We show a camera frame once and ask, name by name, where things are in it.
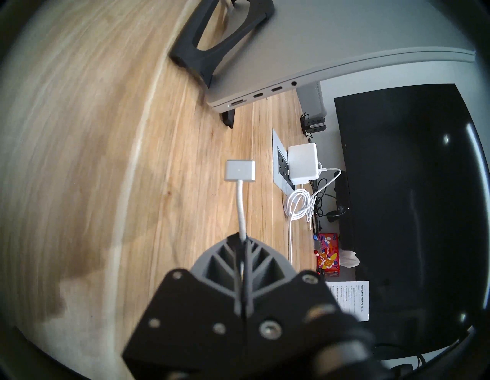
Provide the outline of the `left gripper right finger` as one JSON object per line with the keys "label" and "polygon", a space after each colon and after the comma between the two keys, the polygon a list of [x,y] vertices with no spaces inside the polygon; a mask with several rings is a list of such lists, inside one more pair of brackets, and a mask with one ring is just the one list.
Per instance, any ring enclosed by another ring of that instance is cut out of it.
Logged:
{"label": "left gripper right finger", "polygon": [[325,283],[251,238],[241,242],[241,318],[246,379],[324,379],[341,364],[345,315]]}

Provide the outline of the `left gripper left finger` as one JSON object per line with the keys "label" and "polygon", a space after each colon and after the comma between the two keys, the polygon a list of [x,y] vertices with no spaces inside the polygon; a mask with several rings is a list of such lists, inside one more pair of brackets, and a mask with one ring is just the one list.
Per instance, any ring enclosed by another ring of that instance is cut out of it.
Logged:
{"label": "left gripper left finger", "polygon": [[122,353],[134,379],[193,376],[242,353],[239,278],[228,242],[203,252],[190,270],[165,275]]}

